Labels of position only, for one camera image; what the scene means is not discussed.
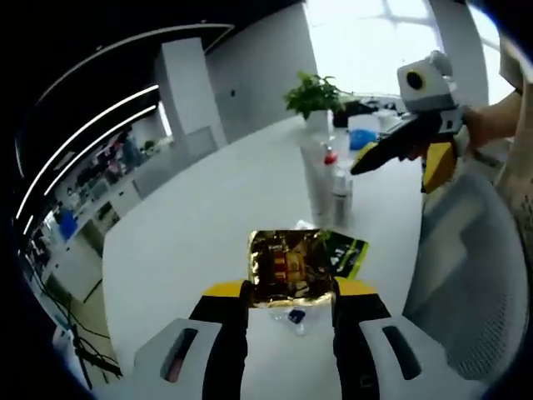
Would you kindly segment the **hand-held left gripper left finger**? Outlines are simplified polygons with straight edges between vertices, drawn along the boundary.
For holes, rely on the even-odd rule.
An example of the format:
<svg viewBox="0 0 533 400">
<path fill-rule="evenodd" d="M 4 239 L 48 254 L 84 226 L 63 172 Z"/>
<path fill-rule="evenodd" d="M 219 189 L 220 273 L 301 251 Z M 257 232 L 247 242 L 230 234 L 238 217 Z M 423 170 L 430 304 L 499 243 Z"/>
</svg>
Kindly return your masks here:
<svg viewBox="0 0 533 400">
<path fill-rule="evenodd" d="M 252 284 L 218 283 L 190 317 L 178 318 L 136 352 L 132 377 L 149 399 L 238 399 L 247 357 Z"/>
</svg>

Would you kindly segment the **person's right hand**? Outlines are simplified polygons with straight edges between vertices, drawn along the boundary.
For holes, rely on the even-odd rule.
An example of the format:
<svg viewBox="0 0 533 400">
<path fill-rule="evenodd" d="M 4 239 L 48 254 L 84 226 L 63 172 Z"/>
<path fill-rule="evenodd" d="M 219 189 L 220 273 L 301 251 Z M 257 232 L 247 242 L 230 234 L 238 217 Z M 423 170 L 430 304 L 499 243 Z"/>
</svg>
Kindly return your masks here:
<svg viewBox="0 0 533 400">
<path fill-rule="evenodd" d="M 502 139 L 507 134 L 505 120 L 501 119 L 501 112 L 497 106 L 479 109 L 467 107 L 463 113 L 463 120 L 469 133 L 469 146 L 472 150 Z"/>
</svg>

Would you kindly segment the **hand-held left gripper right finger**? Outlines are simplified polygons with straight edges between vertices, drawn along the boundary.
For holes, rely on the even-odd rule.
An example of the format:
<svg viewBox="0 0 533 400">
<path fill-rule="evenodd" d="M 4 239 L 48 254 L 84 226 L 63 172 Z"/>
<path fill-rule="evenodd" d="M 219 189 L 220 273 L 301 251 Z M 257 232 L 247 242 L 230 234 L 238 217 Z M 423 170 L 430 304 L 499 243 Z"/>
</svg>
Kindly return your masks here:
<svg viewBox="0 0 533 400">
<path fill-rule="evenodd" d="M 451 399 L 441 345 L 405 317 L 393 317 L 375 288 L 333 283 L 333 352 L 343 399 Z"/>
</svg>

